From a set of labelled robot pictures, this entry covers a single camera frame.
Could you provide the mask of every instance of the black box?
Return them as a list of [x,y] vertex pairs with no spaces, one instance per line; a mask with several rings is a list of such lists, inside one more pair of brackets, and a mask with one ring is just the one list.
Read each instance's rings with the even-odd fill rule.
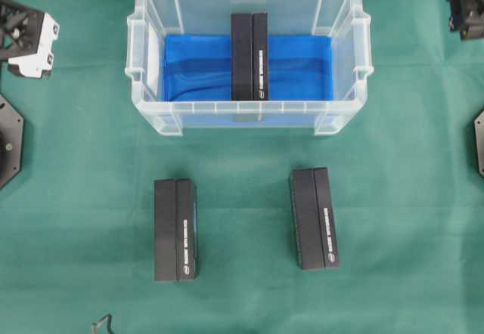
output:
[[154,277],[197,275],[197,191],[189,179],[154,182]]
[[293,170],[290,177],[299,265],[337,268],[340,260],[326,168]]
[[269,99],[267,13],[255,13],[253,26],[253,100]]
[[252,100],[252,14],[231,15],[232,100]]

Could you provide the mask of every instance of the blue cloth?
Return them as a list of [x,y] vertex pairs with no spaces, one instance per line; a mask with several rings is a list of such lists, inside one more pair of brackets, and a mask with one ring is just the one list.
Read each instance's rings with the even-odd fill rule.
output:
[[[331,39],[269,36],[269,99],[333,99]],[[230,36],[168,35],[163,61],[164,101],[229,101]]]

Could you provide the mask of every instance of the transparent plastic container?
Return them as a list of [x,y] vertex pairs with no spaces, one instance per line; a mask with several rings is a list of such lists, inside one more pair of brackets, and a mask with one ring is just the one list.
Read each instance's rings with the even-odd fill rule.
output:
[[[332,101],[160,101],[166,35],[230,35],[230,15],[251,11],[268,12],[271,35],[332,38]],[[361,0],[135,0],[125,69],[132,102],[162,135],[230,127],[303,127],[315,135],[336,134],[367,100],[367,77],[374,71],[370,22]]]

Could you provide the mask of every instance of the black cable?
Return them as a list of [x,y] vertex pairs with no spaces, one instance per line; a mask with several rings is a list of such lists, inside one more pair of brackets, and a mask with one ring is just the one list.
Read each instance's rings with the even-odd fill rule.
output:
[[111,329],[111,314],[104,315],[97,323],[93,323],[91,325],[91,333],[97,334],[99,326],[101,326],[104,322],[106,322],[106,330],[109,334],[114,334],[114,331]]

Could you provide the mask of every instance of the green fabric surface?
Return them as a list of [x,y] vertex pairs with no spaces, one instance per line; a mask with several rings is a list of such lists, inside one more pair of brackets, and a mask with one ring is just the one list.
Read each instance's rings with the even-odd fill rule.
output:
[[[5,69],[26,119],[22,172],[0,190],[0,332],[478,333],[484,179],[472,121],[484,40],[448,32],[445,0],[363,0],[375,73],[333,137],[187,130],[134,108],[135,0],[16,0],[60,24],[50,79]],[[296,265],[288,176],[327,166],[341,267]],[[200,275],[155,283],[153,180],[198,188]]]

